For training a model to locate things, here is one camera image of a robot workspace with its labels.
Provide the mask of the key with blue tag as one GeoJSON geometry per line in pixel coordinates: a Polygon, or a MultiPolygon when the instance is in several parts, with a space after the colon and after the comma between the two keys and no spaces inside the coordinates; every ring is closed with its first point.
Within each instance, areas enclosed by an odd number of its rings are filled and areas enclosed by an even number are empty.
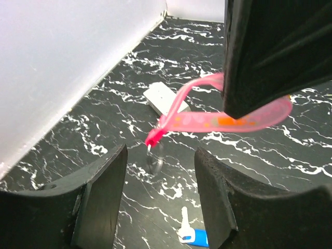
{"type": "Polygon", "coordinates": [[[188,219],[188,210],[182,207],[182,222],[181,227],[177,231],[177,236],[180,243],[209,247],[207,233],[204,229],[194,229],[191,227],[188,219]]]}

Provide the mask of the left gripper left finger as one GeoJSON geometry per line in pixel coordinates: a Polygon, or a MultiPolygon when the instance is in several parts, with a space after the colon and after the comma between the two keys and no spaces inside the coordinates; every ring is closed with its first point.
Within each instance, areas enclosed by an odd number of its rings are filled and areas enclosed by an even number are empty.
{"type": "Polygon", "coordinates": [[[1,248],[112,248],[128,151],[103,157],[37,190],[1,192],[1,248]]]}

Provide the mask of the pink strap keyring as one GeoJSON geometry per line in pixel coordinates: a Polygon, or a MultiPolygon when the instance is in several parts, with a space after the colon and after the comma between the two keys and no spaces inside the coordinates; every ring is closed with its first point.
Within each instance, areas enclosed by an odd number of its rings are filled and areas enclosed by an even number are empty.
{"type": "Polygon", "coordinates": [[[190,90],[200,85],[211,85],[217,90],[222,91],[224,74],[216,73],[191,80],[178,90],[174,100],[171,102],[171,106],[165,114],[160,114],[157,125],[149,132],[145,140],[149,173],[155,174],[161,170],[163,157],[155,156],[151,152],[151,149],[153,147],[162,148],[160,140],[168,132],[253,132],[283,121],[293,109],[290,96],[286,95],[240,119],[233,119],[224,112],[180,112],[181,104],[190,90]]]}

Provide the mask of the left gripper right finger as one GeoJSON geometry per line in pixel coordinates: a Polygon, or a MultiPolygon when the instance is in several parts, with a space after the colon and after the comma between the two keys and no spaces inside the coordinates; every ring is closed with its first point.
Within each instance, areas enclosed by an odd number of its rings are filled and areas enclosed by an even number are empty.
{"type": "Polygon", "coordinates": [[[331,185],[292,192],[195,152],[210,248],[331,248],[331,185]]]}

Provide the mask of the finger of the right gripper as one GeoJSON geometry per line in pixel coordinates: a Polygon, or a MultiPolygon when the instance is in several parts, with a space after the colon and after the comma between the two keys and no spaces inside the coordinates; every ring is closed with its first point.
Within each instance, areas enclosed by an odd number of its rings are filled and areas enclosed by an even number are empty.
{"type": "Polygon", "coordinates": [[[331,1],[225,2],[224,110],[238,119],[331,80],[331,1]]]}

